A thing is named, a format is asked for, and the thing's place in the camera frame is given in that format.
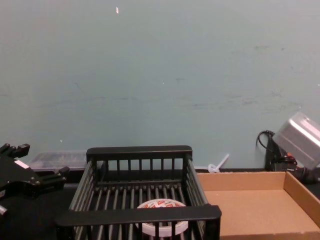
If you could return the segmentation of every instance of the black dish rack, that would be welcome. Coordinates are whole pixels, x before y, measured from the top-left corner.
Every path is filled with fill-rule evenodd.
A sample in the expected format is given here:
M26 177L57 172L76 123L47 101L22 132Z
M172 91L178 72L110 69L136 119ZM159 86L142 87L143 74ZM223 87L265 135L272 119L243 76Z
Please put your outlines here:
M218 240L221 211L208 204L192 164L189 146L96 147L69 210L56 219L58 240ZM158 198L186 207L139 208ZM176 235L174 227L188 221ZM155 226L155 236L142 232ZM159 227L172 226L171 237L159 237Z

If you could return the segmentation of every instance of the tape roll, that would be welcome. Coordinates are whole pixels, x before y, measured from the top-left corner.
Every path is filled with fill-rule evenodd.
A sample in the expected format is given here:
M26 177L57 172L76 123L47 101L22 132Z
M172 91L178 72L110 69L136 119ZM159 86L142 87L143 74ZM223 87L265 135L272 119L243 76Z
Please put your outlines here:
M185 207L182 202L167 199L167 198L158 198L152 199L149 201L145 201L141 205L139 205L138 209L145 208L172 208L172 207ZM188 228L188 221L179 221L175 225L175 234L179 235L183 233ZM144 234L155 237L156 236L156 227L149 223L142 223L142 232ZM171 237L172 226L160 226L159 227L159 237Z

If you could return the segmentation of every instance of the open cardboard box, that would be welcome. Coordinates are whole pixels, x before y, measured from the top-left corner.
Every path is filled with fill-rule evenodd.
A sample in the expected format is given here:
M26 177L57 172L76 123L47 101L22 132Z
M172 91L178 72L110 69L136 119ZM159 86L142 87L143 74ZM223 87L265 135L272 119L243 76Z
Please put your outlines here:
M320 201L288 172L198 173L221 240L320 240Z

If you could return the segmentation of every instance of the metal box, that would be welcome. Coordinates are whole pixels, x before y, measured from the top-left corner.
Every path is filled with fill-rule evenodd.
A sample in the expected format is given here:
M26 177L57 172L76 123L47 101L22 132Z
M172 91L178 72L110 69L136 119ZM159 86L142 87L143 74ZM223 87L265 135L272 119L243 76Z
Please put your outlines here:
M293 115L273 140L306 168L320 164L320 126L302 112Z

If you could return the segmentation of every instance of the teal wall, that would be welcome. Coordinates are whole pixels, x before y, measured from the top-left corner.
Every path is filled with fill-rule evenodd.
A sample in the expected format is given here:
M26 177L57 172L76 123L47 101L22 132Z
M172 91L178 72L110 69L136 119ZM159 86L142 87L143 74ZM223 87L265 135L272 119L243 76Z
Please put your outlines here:
M320 122L318 0L1 0L0 141L190 145L263 166L259 131Z

